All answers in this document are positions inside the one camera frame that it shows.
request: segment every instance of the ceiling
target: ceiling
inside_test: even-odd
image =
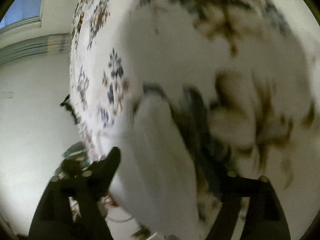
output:
[[[19,41],[69,33],[78,0],[42,0],[41,26],[23,26],[0,34],[0,49]]]

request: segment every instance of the white wall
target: white wall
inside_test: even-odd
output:
[[[20,233],[28,233],[61,154],[80,140],[73,118],[59,106],[68,93],[67,52],[0,66],[0,212]]]

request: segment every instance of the floral pattern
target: floral pattern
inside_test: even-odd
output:
[[[106,24],[107,18],[110,16],[109,2],[110,0],[99,0],[99,4],[94,9],[93,15],[90,18],[90,35],[87,49],[91,49],[93,39]]]
[[[93,5],[93,2],[94,0],[80,0],[76,5],[76,10],[71,25],[71,40],[74,42],[75,50],[77,50],[78,47],[80,30],[84,18],[84,11],[90,9],[90,7]]]
[[[153,0],[140,0],[141,7],[148,5]],[[232,55],[236,55],[236,39],[248,34],[240,33],[238,27],[240,19],[236,19],[232,9],[238,8],[245,12],[262,14],[271,24],[278,28],[282,34],[289,31],[287,22],[278,12],[270,0],[169,0],[170,3],[179,3],[190,14],[196,14],[198,19],[193,23],[195,29],[201,25],[211,25],[212,28],[204,33],[205,37],[212,40],[217,33],[222,34],[230,43]],[[215,15],[223,14],[218,19]]]
[[[87,150],[89,162],[92,163],[93,161],[98,161],[99,159],[96,158],[95,154],[95,143],[92,139],[92,129],[90,129],[90,127],[88,127],[88,125],[84,121],[80,122],[78,127],[81,141],[84,144],[85,149]]]
[[[81,103],[83,104],[84,109],[87,107],[86,92],[88,87],[89,87],[89,79],[84,73],[83,66],[81,66],[80,74],[78,78],[77,91],[80,94]]]
[[[107,90],[108,101],[112,106],[112,116],[116,116],[121,112],[124,95],[128,91],[128,81],[123,78],[124,70],[122,67],[122,59],[118,56],[114,48],[112,49],[112,53],[110,53],[108,69],[110,70],[110,75],[107,76],[106,71],[103,71],[102,85]],[[114,119],[110,119],[106,108],[100,107],[100,116],[104,128],[114,124]]]

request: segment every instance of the white cable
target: white cable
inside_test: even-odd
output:
[[[132,220],[132,219],[133,219],[133,216],[131,216],[131,217],[129,217],[128,219],[125,219],[125,220],[113,219],[113,218],[108,217],[108,216],[106,216],[106,219],[108,219],[108,220],[111,221],[111,222],[121,224],[121,223],[125,223],[125,222],[128,222],[128,221]]]

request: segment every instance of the window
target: window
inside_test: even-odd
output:
[[[41,0],[15,0],[0,22],[0,29],[25,19],[40,16]]]

